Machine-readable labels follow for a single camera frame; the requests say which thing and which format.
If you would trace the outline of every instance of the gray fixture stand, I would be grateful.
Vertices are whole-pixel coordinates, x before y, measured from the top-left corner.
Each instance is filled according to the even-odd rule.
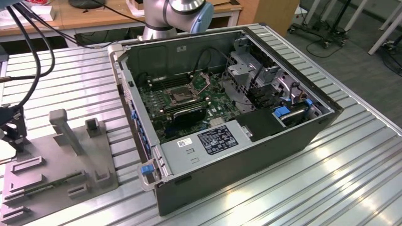
[[[50,113],[58,135],[31,141],[6,165],[0,221],[19,226],[118,188],[117,170],[98,119],[71,129],[65,109]]]

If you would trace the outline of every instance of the barcode sticker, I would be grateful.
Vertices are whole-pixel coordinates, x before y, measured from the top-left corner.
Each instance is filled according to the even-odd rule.
[[[193,144],[191,138],[187,138],[185,140],[178,141],[179,147],[185,147],[185,146],[191,145],[191,144]]]

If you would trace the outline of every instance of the motherboard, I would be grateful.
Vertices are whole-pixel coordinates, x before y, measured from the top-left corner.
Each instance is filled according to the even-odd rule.
[[[139,92],[162,143],[218,126],[241,115],[222,87],[222,74],[147,78]]]

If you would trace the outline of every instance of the green circuit board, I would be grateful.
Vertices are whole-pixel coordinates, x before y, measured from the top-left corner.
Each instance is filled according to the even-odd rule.
[[[233,100],[225,93],[218,75],[197,74],[189,84],[151,91],[141,88],[141,96],[162,143],[210,128],[210,121],[222,118],[225,122],[241,114]],[[203,120],[190,127],[171,125],[177,112],[205,106]]]

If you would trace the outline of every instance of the gray floor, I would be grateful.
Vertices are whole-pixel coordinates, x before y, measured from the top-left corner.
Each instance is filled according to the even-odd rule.
[[[310,7],[314,0],[304,0],[302,5]],[[322,1],[317,12],[320,13],[328,1]],[[329,21],[334,20],[340,12],[342,3],[338,2]],[[341,27],[346,26],[356,10],[350,7],[344,16]],[[286,39],[294,46],[312,57],[313,60],[328,70],[328,72],[374,106],[380,112],[402,127],[402,77],[396,75],[382,63],[381,56],[370,56],[369,49],[382,35],[378,30],[382,22],[362,14],[349,35],[350,41],[329,58],[318,58],[306,51],[306,45],[318,37],[298,31],[296,34],[288,34]],[[402,32],[396,31],[392,39],[398,37]],[[332,53],[338,46],[324,49],[320,46],[312,46],[310,51],[325,56]]]

